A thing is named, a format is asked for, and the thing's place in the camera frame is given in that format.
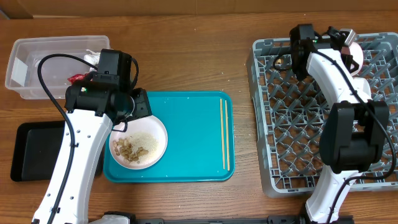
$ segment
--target rice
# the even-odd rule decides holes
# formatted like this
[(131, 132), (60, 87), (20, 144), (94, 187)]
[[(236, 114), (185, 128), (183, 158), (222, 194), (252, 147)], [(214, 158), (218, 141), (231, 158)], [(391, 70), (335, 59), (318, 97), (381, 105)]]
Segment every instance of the rice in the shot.
[(127, 138), (127, 140), (132, 144), (132, 153), (137, 152), (140, 147), (148, 150), (148, 154), (140, 156), (138, 161), (130, 162), (127, 159), (124, 159), (128, 164), (134, 166), (145, 166), (160, 156), (160, 150), (158, 150), (159, 142), (150, 133), (138, 132)]

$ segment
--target nuts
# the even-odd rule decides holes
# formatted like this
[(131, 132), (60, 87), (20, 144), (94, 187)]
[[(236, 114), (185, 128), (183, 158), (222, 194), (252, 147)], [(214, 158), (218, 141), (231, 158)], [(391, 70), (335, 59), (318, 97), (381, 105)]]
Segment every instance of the nuts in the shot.
[(117, 156), (122, 155), (123, 158), (129, 162), (137, 162), (139, 164), (139, 158), (149, 153), (148, 150), (143, 147), (138, 147), (138, 149), (133, 153), (132, 149), (134, 147), (133, 143), (129, 142), (127, 138), (119, 138), (118, 141), (113, 141), (114, 151)]

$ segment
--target black tray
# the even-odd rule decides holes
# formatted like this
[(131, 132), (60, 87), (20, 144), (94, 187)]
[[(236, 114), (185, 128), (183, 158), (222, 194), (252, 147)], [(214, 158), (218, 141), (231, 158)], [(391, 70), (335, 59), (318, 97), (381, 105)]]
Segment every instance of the black tray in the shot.
[[(50, 180), (60, 151), (64, 121), (24, 123), (18, 127), (12, 158), (13, 181)], [(103, 167), (101, 153), (95, 175)]]

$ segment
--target food in bowl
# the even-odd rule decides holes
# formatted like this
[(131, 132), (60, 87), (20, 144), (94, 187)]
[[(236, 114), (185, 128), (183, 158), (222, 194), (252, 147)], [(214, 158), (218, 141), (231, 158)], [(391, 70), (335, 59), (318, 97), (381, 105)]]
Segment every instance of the food in bowl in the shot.
[(128, 138), (113, 141), (113, 150), (117, 156), (123, 156), (127, 163), (146, 164), (154, 160), (158, 142), (149, 133), (135, 133)]

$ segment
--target teal tray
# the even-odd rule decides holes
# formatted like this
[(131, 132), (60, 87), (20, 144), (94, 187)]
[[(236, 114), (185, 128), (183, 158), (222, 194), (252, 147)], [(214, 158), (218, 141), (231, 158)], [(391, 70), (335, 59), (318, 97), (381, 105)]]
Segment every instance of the teal tray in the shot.
[[(119, 165), (105, 145), (104, 174), (115, 183), (198, 182), (228, 180), (235, 171), (234, 123), (231, 98), (220, 91), (148, 92), (152, 114), (167, 130), (169, 141), (163, 157), (153, 166), (131, 170)], [(230, 170), (221, 150), (220, 99), (228, 104)]]

